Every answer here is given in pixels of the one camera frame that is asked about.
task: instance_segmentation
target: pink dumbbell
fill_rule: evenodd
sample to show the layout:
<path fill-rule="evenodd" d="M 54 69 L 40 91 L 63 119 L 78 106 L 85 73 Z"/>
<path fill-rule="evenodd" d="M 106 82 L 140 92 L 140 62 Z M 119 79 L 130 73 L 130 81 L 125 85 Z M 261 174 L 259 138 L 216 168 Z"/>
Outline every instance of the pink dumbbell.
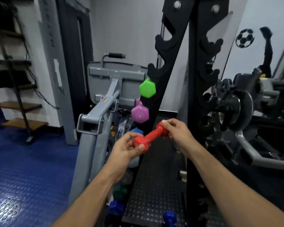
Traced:
<path fill-rule="evenodd" d="M 147 107 L 144 107 L 139 99 L 136 99 L 136 107 L 131 110 L 131 116 L 133 121 L 138 123 L 144 123 L 149 119 L 149 111 Z"/>

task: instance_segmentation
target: fingernail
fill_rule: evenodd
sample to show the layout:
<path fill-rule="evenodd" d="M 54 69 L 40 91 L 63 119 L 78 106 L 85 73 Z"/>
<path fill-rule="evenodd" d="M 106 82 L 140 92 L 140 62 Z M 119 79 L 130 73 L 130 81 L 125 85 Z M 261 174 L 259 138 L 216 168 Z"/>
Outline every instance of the fingernail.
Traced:
<path fill-rule="evenodd" d="M 144 149 L 145 149 L 144 144 L 140 144 L 140 145 L 139 145 L 139 150 L 144 150 Z"/>

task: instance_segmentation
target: silver bolt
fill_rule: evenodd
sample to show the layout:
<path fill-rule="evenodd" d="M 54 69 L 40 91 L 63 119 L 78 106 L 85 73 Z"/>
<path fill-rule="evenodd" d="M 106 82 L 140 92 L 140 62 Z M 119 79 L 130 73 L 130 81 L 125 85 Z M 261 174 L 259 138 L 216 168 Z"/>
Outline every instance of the silver bolt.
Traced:
<path fill-rule="evenodd" d="M 214 14 L 217 14 L 220 10 L 220 6 L 218 4 L 213 5 L 213 7 L 211 8 L 211 12 Z"/>
<path fill-rule="evenodd" d="M 174 3 L 174 8 L 179 9 L 181 7 L 181 2 L 180 1 L 175 1 Z"/>

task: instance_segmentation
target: soccer ball decal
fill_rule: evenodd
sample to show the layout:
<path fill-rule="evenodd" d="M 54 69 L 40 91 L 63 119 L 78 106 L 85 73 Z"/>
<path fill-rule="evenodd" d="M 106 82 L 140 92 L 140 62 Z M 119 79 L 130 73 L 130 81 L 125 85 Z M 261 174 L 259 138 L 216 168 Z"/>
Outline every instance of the soccer ball decal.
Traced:
<path fill-rule="evenodd" d="M 247 48 L 254 42 L 254 39 L 254 31 L 252 29 L 244 29 L 236 37 L 236 45 L 239 48 Z"/>

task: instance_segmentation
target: person's left arm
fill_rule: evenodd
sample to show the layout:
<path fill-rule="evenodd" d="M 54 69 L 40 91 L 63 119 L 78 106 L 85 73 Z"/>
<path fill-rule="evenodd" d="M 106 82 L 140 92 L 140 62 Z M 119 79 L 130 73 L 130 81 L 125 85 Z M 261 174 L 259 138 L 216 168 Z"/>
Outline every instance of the person's left arm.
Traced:
<path fill-rule="evenodd" d="M 137 136 L 141 134 L 127 132 L 115 143 L 101 171 L 52 227 L 95 225 L 111 187 L 123 177 L 130 160 L 144 151 L 142 144 L 133 148 L 131 139 Z"/>

